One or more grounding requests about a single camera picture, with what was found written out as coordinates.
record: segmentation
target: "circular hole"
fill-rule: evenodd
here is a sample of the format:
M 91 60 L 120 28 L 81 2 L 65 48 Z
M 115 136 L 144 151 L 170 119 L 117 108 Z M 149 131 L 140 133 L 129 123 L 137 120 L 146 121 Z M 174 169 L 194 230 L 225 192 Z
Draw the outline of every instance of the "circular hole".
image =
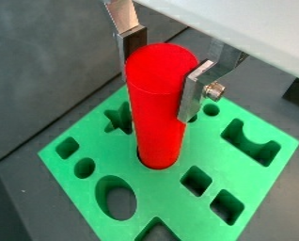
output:
M 193 117 L 189 119 L 188 123 L 194 122 L 194 121 L 196 121 L 196 119 L 197 119 L 197 115 L 194 115 L 194 116 L 193 116 Z
M 90 158 L 82 158 L 74 164 L 74 176 L 79 179 L 89 177 L 94 172 L 94 161 Z
M 213 104 L 206 104 L 204 107 L 202 107 L 202 112 L 206 116 L 209 117 L 214 117 L 217 116 L 218 112 L 220 112 L 220 109 L 217 106 L 214 106 Z
M 95 184 L 95 203 L 103 214 L 114 220 L 129 219 L 137 208 L 130 186 L 115 176 L 102 177 Z

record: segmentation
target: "green board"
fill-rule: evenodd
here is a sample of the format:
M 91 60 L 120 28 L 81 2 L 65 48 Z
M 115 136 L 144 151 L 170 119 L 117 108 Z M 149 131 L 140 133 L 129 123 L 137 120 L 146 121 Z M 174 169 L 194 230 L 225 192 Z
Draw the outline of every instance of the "green board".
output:
M 38 153 L 95 235 L 141 240 L 160 224 L 182 241 L 234 240 L 299 141 L 225 98 L 205 100 L 186 124 L 178 161 L 152 170 L 137 158 L 126 102 L 121 88 Z M 137 200 L 125 220 L 105 204 L 114 187 Z

